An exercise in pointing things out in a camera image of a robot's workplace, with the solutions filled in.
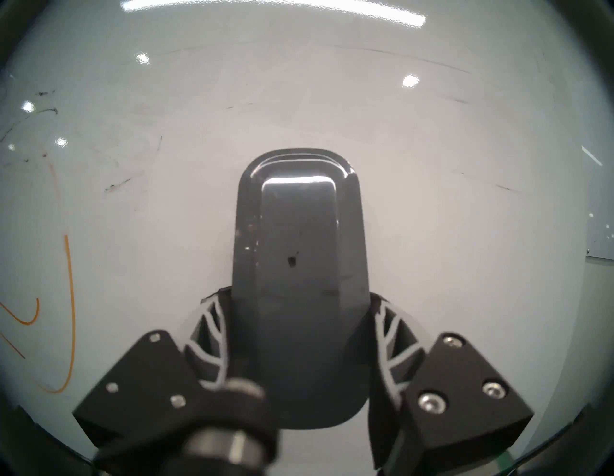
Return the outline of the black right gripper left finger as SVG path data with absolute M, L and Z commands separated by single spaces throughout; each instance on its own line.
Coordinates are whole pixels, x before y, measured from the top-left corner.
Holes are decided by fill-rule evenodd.
M 231 287 L 223 287 L 170 331 L 146 332 L 73 411 L 94 445 L 106 445 L 220 389 L 228 378 Z

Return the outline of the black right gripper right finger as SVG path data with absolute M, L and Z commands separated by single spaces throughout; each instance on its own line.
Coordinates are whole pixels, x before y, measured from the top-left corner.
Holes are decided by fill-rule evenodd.
M 490 362 L 454 332 L 426 350 L 385 298 L 370 300 L 374 469 L 469 469 L 512 446 L 534 411 Z

